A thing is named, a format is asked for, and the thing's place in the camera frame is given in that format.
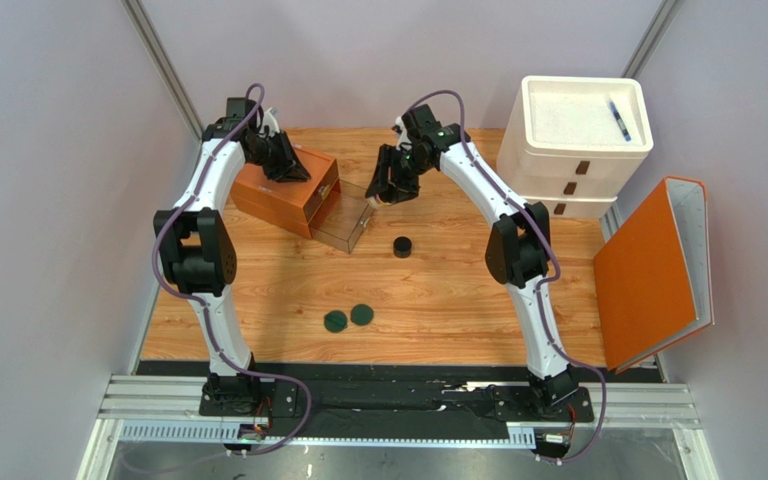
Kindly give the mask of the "gold lid cream jar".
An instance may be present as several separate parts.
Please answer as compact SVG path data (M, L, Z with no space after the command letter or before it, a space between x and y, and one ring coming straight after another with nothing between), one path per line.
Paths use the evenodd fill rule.
M376 210L390 206L389 202L382 200L378 195L367 197L366 201L373 209Z

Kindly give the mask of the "orange drawer box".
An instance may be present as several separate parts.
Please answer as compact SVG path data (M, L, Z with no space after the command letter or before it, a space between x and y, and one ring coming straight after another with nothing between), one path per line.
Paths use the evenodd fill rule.
M294 152L311 174L304 182L277 183L262 169L246 164L231 188L230 199L246 214L306 239L322 227L342 193L337 159L297 145Z

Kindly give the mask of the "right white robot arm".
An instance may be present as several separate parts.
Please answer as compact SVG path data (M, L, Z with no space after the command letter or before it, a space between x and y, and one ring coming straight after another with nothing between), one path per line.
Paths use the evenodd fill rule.
M442 125L427 104L414 106L393 127L395 144L379 148L365 197L374 208L415 199L419 178L435 169L473 202L490 227L485 264L508 291L526 343L529 384L541 403L555 407L578 388L561 342L547 288L551 255L549 212L514 193L456 124Z

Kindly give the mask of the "clear bottom drawer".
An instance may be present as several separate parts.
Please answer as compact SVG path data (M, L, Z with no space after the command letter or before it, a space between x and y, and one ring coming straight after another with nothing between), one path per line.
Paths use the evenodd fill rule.
M311 220L312 239L351 254L375 213L365 192L363 187L339 180Z

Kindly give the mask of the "green round compact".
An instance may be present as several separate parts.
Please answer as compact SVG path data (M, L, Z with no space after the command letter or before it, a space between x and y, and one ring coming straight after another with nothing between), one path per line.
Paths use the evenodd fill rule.
M350 311L350 321L358 326L369 325L375 317L374 310L367 304L357 304Z
M342 332L347 328L348 322L347 315L340 310L332 310L323 317L323 325L330 333Z

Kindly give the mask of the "black round jar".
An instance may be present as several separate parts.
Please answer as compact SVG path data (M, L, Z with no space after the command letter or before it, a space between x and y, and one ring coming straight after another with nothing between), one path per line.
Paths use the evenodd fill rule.
M393 254L397 258L408 258L412 254L413 242L410 238L399 236L394 239Z

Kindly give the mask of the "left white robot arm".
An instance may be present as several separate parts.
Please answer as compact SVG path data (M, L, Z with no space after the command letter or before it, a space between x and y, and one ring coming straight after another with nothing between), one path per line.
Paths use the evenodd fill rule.
M272 182L311 178L273 111L250 95L228 99L224 116L203 132L200 159L182 197L155 213L151 266L160 287L188 302L201 325L210 358L204 400L251 410L263 400L262 376L236 319L236 252L222 218L247 164Z

